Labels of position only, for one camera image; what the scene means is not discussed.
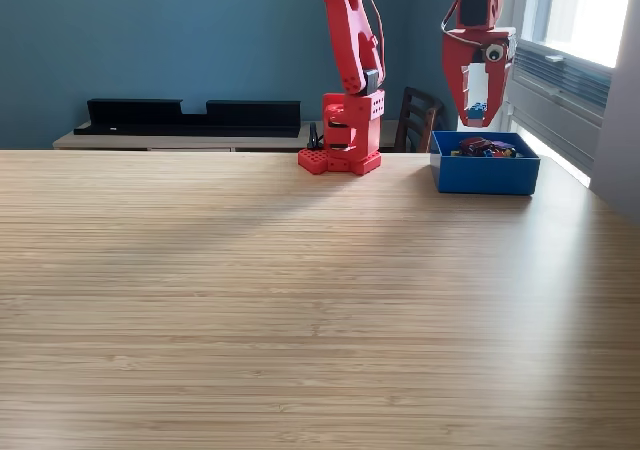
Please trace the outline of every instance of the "chair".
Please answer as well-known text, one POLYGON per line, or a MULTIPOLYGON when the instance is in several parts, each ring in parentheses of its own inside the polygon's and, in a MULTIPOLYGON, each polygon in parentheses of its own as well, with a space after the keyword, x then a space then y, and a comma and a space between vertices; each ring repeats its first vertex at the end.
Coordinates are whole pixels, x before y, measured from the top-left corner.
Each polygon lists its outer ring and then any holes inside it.
POLYGON ((438 116, 443 110, 440 100, 418 89, 407 87, 402 99, 402 113, 398 122, 394 152, 407 152, 407 137, 416 148, 416 153, 428 153, 431 149, 432 132, 438 116))

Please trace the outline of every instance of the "black rack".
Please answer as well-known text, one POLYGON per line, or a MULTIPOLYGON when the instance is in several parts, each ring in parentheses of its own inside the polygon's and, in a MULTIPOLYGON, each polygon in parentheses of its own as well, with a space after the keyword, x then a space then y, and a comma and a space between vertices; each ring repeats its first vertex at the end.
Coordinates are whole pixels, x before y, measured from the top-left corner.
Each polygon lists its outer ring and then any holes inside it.
POLYGON ((182 113, 182 100, 93 99, 91 124, 75 135, 296 138, 300 102, 207 102, 206 114, 182 113))

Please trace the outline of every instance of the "blue wall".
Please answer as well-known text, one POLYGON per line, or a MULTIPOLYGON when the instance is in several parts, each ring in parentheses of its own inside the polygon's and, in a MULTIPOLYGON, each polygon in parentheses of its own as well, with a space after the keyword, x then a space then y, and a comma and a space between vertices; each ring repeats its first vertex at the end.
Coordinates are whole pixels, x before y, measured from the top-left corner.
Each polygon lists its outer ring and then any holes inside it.
MULTIPOLYGON (((446 8, 427 27, 411 12, 431 4, 376 3, 396 119, 407 84, 443 90, 433 53, 446 8)), ((217 98, 302 100, 303 118, 318 119, 322 94, 341 90, 322 0, 0 0, 0 32, 2 148, 51 148, 87 119, 89 98, 183 98, 187 112, 217 98)))
POLYGON ((458 112, 442 68, 440 26, 454 1, 411 0, 413 19, 408 37, 409 70, 406 81, 407 85, 419 88, 442 100, 449 130, 457 128, 458 112))

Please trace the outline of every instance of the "blue block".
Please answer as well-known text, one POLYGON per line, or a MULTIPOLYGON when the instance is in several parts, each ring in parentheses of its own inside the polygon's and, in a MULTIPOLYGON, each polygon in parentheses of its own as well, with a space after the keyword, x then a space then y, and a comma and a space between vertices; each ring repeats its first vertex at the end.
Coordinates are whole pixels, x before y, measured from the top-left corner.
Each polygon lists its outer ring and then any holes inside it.
POLYGON ((470 120, 482 120, 486 111, 486 103, 476 103, 467 110, 467 118, 469 118, 470 120))
POLYGON ((533 195, 540 157, 517 133, 433 132, 438 153, 431 155, 431 170, 441 193, 533 195), (460 142, 481 137, 512 144, 524 158, 451 157, 460 142))

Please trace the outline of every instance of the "red robotic arm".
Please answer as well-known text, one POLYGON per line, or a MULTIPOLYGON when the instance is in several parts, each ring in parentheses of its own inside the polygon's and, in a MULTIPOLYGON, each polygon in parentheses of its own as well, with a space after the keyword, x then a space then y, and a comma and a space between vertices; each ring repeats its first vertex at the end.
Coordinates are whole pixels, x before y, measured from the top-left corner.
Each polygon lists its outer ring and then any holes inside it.
MULTIPOLYGON (((378 42, 362 0, 325 0, 325 3, 345 94, 325 95, 324 148, 303 150, 298 162, 316 174, 334 171, 363 175, 381 162, 378 150, 385 98, 379 88, 385 78, 382 23, 378 14, 382 40, 378 42)), ((502 0, 456 0, 442 23, 444 70, 465 125, 488 126, 502 104, 515 53, 515 29, 495 28, 501 11, 502 0), (456 10, 457 25, 447 30, 446 24, 456 10), (472 63, 485 65, 489 98, 485 106, 469 109, 467 84, 472 63)))
MULTIPOLYGON (((384 49, 371 31, 362 0, 325 0, 336 62, 346 93, 367 95, 385 78, 384 49)), ((496 29, 502 0, 456 0, 445 20, 458 10, 454 30, 444 36, 443 64, 462 122, 468 123, 468 67, 486 64, 489 99, 481 126, 488 126, 503 99, 513 59, 515 29, 496 29)))

